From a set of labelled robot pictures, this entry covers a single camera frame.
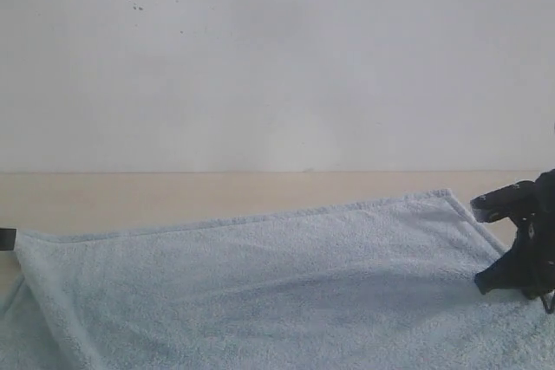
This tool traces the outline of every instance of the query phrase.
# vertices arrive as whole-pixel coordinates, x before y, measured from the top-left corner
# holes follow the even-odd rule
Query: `white wall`
[[[555,0],[0,10],[0,171],[555,167]]]

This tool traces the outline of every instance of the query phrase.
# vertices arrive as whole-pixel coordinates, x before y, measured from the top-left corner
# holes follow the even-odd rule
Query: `towel fold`
[[[154,230],[20,230],[0,368],[552,368],[541,304],[473,285],[504,250],[449,190]]]

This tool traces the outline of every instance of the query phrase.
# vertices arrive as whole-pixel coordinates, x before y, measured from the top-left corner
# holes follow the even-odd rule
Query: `light blue towel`
[[[555,317],[473,275],[447,190],[158,230],[19,231],[2,369],[546,369]]]

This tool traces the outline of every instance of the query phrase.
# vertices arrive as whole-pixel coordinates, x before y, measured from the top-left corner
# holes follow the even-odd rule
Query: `black object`
[[[521,181],[473,199],[470,203],[479,222],[509,218],[517,233],[511,248],[474,283],[482,295],[494,289],[519,289],[527,299],[539,297],[545,312],[555,312],[555,170],[535,181]]]
[[[16,229],[0,229],[0,251],[12,251],[16,247]]]

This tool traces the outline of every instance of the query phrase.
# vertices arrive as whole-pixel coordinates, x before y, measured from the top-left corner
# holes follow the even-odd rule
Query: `table surface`
[[[464,205],[540,172],[3,174],[0,226],[58,235],[182,224],[450,188]],[[515,229],[487,227],[505,244]],[[19,272],[0,253],[0,294]]]

